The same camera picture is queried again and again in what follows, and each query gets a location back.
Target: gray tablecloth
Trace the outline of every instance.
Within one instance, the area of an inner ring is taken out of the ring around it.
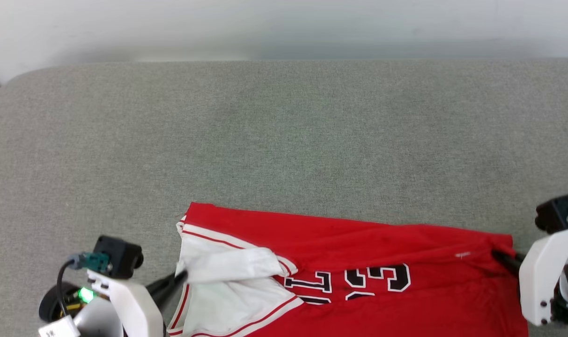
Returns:
[[[536,205],[567,192],[568,59],[36,71],[0,90],[0,336],[36,334],[57,268],[100,234],[142,245],[137,280],[173,271],[193,200],[510,233],[526,250],[544,236]]]

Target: white connector tag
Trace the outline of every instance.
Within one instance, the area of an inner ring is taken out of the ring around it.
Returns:
[[[71,316],[47,324],[38,329],[40,337],[80,337],[80,331]]]

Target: gray fabric surface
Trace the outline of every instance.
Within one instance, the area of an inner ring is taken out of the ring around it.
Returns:
[[[143,246],[136,279],[172,271],[190,201],[510,233],[527,249],[544,236],[536,205],[567,192],[568,59],[36,71],[0,89],[0,336],[36,334],[57,268],[100,234]]]

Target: white plastic part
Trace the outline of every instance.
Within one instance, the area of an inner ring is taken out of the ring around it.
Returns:
[[[71,316],[43,326],[38,329],[38,334],[40,337],[80,337],[80,331]]]
[[[83,336],[124,337],[124,328],[113,304],[95,297],[74,317],[74,323]]]
[[[146,287],[88,270],[92,289],[110,298],[129,337],[163,337],[163,318]]]
[[[551,303],[562,269],[568,264],[568,230],[536,241],[519,268],[521,312],[536,326],[551,321]]]

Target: red fabric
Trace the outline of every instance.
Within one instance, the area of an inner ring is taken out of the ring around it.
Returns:
[[[316,271],[331,274],[331,292],[318,287],[287,288],[331,303],[301,305],[252,333],[253,337],[528,335],[517,280],[491,256],[492,248],[514,254],[510,235],[239,211],[198,203],[191,204],[185,221],[270,248],[296,264],[299,271],[291,276],[294,280],[320,282]],[[370,278],[368,267],[390,270],[384,270],[383,279]],[[408,269],[410,282],[404,290],[398,291],[400,284],[391,291],[394,267],[400,268],[399,273]],[[357,269],[365,276],[363,288],[345,278],[348,271]],[[374,296],[346,300],[357,291]]]

